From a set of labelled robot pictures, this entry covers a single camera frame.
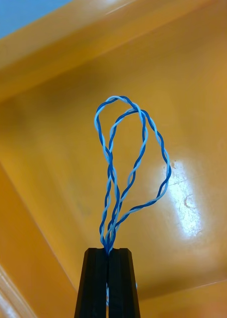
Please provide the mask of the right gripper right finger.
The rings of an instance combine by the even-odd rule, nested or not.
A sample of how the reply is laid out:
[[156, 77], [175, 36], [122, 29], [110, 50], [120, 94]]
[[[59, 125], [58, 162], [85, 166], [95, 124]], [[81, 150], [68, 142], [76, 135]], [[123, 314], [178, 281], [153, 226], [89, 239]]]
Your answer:
[[109, 317], [139, 318], [140, 307], [132, 253], [127, 248], [109, 254]]

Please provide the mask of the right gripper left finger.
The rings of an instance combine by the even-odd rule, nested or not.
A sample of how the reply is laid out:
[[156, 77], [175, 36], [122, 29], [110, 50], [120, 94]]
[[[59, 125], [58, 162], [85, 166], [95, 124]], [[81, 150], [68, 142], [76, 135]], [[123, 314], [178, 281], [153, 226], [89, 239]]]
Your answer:
[[89, 248], [84, 253], [76, 301], [75, 318], [106, 317], [108, 258], [103, 248]]

